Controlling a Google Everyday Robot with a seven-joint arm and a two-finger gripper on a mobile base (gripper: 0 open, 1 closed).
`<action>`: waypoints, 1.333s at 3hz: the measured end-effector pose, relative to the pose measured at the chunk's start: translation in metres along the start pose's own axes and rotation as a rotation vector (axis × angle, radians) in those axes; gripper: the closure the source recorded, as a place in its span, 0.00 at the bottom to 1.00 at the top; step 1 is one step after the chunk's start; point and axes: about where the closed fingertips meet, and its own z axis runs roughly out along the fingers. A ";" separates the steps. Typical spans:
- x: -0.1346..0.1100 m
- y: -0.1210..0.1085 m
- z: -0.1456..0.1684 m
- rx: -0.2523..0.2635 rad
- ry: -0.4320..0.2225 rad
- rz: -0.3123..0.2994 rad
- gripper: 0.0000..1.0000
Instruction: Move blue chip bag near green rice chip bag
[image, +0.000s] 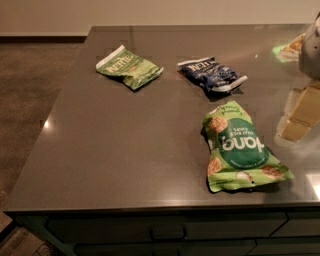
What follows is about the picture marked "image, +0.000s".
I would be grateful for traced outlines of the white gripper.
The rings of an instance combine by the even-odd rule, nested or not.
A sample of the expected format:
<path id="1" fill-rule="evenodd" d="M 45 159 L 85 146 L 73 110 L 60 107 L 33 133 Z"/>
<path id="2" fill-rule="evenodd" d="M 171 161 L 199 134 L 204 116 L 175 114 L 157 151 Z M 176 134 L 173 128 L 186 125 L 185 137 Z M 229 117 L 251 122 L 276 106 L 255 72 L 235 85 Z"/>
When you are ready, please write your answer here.
<path id="1" fill-rule="evenodd" d="M 308 27 L 299 53 L 299 69 L 311 79 L 320 80 L 320 12 Z M 293 144 L 320 122 L 320 81 L 289 92 L 284 114 L 274 137 L 277 144 Z"/>

